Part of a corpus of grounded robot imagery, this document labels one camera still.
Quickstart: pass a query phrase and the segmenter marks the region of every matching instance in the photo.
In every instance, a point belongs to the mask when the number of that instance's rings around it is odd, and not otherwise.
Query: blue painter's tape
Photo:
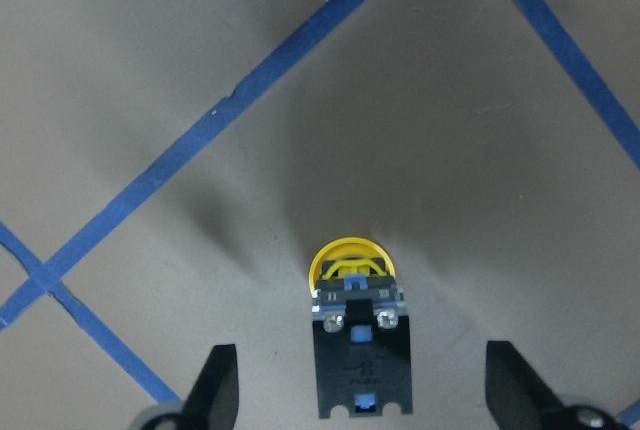
[[[622,148],[640,168],[640,129],[547,3],[544,0],[515,1]]]
[[[28,275],[42,265],[31,250],[2,224],[2,222],[0,222],[0,245],[5,247],[7,251],[22,264]],[[62,282],[54,284],[49,289],[49,293],[73,317],[80,328],[158,403],[179,400],[179,397],[173,390],[171,390],[140,357],[127,347],[89,307],[77,300]]]
[[[624,423],[627,427],[632,427],[640,422],[640,400],[629,405],[618,414],[618,421]]]
[[[267,91],[365,0],[329,0],[63,245],[0,307],[4,326],[49,288]]]

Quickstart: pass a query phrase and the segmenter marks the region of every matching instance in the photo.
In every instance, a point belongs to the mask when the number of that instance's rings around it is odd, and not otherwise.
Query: small screw head
[[[398,326],[398,312],[395,308],[385,308],[377,315],[378,327],[384,329],[396,328]]]
[[[324,314],[322,326],[327,333],[337,333],[344,327],[344,315],[338,312],[327,312]]]
[[[587,428],[603,428],[604,418],[590,408],[579,408],[576,412],[578,421]]]

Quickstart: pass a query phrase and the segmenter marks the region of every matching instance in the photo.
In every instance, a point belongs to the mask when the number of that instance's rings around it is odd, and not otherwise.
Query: blue tape line
[[[620,423],[624,423],[627,427],[631,427],[640,422],[640,400],[632,403],[617,416]]]
[[[638,168],[640,129],[544,0],[515,0],[540,38]]]
[[[42,266],[38,258],[0,222],[0,245],[5,247],[24,267],[27,275]],[[107,327],[84,303],[76,299],[62,284],[57,282],[49,293],[73,317],[84,330],[122,369],[158,403],[180,400],[153,370],[151,370],[127,345]]]
[[[223,98],[200,118],[43,266],[34,269],[32,279],[42,288],[34,288],[31,279],[18,288],[0,307],[0,330],[13,323],[364,1],[329,0],[282,42],[237,85],[230,97]]]

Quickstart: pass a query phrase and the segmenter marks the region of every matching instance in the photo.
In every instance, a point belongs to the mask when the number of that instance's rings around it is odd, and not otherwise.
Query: gray surface
[[[0,218],[46,259],[323,1],[0,0]],[[638,118],[638,0],[549,1]],[[487,338],[618,411],[640,397],[638,192],[510,0],[370,0],[65,282],[180,395],[236,342],[238,429],[494,428]],[[345,234],[406,287],[413,416],[315,417],[307,265]],[[0,355],[6,428],[153,403],[47,299]]]

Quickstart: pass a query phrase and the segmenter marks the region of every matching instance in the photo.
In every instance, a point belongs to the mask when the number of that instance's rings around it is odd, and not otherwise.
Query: blue contact
[[[369,343],[373,340],[371,325],[354,325],[351,327],[352,343]]]
[[[367,277],[361,273],[354,273],[344,276],[344,289],[351,290],[367,290],[369,285],[367,284]]]
[[[376,409],[375,393],[359,393],[355,396],[356,412],[373,412]]]

